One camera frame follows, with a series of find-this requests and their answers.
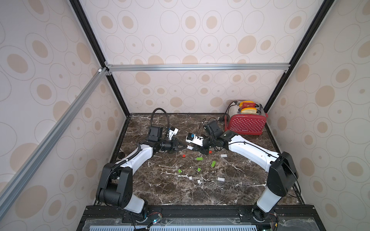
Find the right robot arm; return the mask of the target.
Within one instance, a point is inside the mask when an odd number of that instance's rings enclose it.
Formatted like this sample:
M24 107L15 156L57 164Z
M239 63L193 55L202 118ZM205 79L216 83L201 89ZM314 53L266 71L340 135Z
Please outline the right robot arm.
M291 155L262 148L233 131L223 131L215 120L202 124L207 135L189 133L186 142L189 149L206 155L210 148L222 148L240 154L256 163L267 172L264 192L253 205L252 214L256 221L263 222L278 201L285 197L298 180L298 173Z

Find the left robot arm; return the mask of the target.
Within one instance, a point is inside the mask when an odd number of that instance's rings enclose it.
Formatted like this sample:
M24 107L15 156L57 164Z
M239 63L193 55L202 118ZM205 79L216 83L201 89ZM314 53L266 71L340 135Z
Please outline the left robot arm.
M147 218L147 201L133 194L133 175L155 153L175 153L187 148L175 135L178 129L171 127L166 137L162 137L162 127L151 126L147 139L137 144L137 148L117 163L104 165L96 191L96 200L107 205L117 206Z

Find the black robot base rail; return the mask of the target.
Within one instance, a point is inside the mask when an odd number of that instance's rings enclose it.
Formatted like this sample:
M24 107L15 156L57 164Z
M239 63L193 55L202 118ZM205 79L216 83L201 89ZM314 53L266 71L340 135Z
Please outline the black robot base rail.
M110 206L88 206L79 231L323 231L312 205L275 206L256 221L252 206L150 206L148 218Z

